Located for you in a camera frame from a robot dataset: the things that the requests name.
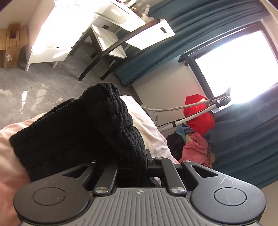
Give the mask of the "pink garment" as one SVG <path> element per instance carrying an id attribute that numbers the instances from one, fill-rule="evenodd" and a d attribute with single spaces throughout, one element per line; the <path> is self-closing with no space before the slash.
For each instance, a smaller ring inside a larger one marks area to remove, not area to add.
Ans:
<path id="1" fill-rule="evenodd" d="M 182 163 L 185 160 L 209 168 L 212 168 L 215 162 L 215 156 L 210 151 L 207 140 L 197 132 L 186 135 L 186 143 L 182 149 L 182 158 L 178 162 Z"/>

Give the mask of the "window frame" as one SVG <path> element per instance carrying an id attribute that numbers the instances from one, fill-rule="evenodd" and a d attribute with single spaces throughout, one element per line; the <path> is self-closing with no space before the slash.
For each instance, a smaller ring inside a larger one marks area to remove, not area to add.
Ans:
<path id="1" fill-rule="evenodd" d="M 277 47 L 261 21 L 206 41 L 178 61 L 191 68 L 207 98 L 231 89 L 233 100 L 246 102 L 277 82 Z"/>

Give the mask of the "white desk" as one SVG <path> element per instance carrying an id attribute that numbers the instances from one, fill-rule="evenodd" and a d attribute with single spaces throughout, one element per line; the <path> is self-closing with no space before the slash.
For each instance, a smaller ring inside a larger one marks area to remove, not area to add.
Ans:
<path id="1" fill-rule="evenodd" d="M 28 23 L 25 70 L 31 64 L 64 61 L 99 17 L 130 32 L 145 24 L 124 1 L 40 1 Z"/>

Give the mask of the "white chair black frame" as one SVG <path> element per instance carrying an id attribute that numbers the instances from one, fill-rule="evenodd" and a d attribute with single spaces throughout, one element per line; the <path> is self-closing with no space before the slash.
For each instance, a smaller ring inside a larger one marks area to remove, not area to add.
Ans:
<path id="1" fill-rule="evenodd" d="M 100 77 L 101 80 L 104 80 L 123 63 L 136 56 L 136 54 L 127 56 L 127 48 L 123 48 L 123 44 L 127 44 L 127 47 L 133 46 L 142 51 L 174 35 L 173 29 L 165 19 L 154 19 L 121 38 L 118 38 L 115 33 L 107 29 L 91 24 L 72 47 L 70 56 L 73 56 L 81 44 L 90 37 L 95 49 L 91 55 L 93 61 L 81 73 L 78 80 L 82 81 L 90 70 L 105 58 L 115 63 Z"/>

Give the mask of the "black pants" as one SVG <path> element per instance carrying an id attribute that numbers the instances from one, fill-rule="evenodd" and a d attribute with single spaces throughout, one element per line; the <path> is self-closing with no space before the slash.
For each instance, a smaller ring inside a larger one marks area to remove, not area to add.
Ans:
<path id="1" fill-rule="evenodd" d="M 158 186 L 147 174 L 143 138 L 110 82 L 62 102 L 9 141 L 31 181 L 97 162 L 117 163 L 124 170 L 123 186 Z"/>

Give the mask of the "blue-grey curtain right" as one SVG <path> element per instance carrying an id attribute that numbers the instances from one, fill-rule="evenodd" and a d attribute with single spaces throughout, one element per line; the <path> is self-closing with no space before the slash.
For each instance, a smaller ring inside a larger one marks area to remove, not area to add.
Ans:
<path id="1" fill-rule="evenodd" d="M 264 188 L 277 181 L 277 85 L 218 111 L 205 135 L 216 171 Z"/>

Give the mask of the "cardboard box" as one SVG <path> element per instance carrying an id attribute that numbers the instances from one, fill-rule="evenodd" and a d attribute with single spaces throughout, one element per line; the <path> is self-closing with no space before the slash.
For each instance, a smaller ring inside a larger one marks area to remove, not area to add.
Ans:
<path id="1" fill-rule="evenodd" d="M 1 29 L 1 53 L 3 68 L 17 66 L 21 49 L 28 44 L 27 26 L 11 23 L 7 29 Z"/>

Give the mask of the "teal curtain left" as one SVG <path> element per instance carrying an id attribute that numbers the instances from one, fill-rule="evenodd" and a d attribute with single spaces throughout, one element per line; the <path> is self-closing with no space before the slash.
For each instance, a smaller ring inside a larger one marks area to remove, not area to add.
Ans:
<path id="1" fill-rule="evenodd" d="M 269 12 L 260 1 L 161 1 L 150 8 L 149 15 L 165 19 L 175 34 L 116 69 L 124 86 L 220 34 L 268 16 Z"/>

